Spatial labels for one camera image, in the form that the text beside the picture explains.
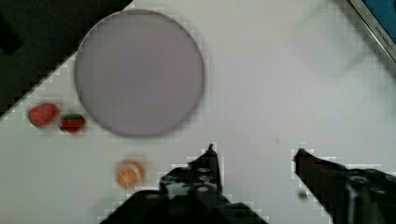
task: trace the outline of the red strawberry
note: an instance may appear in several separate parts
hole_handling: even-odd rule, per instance
[[[44,103],[33,107],[28,112],[28,118],[37,128],[44,128],[51,124],[59,115],[59,108],[55,104]]]
[[[85,126],[85,119],[80,114],[69,114],[62,118],[61,130],[77,133]]]

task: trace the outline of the small round object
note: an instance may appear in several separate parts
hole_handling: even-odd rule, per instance
[[[59,107],[55,104],[44,103],[31,108],[28,112],[30,122],[37,128],[45,128],[59,115]]]
[[[121,187],[130,189],[142,181],[144,174],[144,168],[139,162],[125,161],[119,167],[117,181]]]
[[[208,187],[200,187],[200,188],[198,188],[198,191],[200,191],[200,192],[207,192],[208,190],[209,190]]]
[[[149,199],[149,200],[156,200],[159,197],[160,196],[158,196],[158,194],[149,194],[148,196],[146,196],[146,198]]]
[[[62,117],[61,130],[68,133],[78,133],[85,127],[85,119],[80,114],[68,114]]]

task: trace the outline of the orange object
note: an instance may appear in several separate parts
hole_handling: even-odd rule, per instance
[[[137,161],[125,161],[118,170],[117,181],[125,189],[134,187],[143,180],[145,170]]]

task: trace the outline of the gray plate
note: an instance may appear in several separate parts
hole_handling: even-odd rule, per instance
[[[76,58],[79,100],[97,123],[121,135],[173,130],[199,104],[204,84],[204,61],[191,35],[150,10],[100,21]]]

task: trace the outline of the table surface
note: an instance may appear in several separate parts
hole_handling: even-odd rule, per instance
[[[159,138],[113,135],[89,119],[77,136],[38,130],[31,105],[58,102],[85,113],[73,85],[74,56],[0,122],[2,223],[98,223],[136,190],[215,143],[224,193],[270,223],[329,223],[293,174],[299,147],[350,167],[396,171],[396,86],[333,1],[135,1],[181,22],[207,70],[193,118]],[[145,183],[121,189],[117,162],[142,160]]]

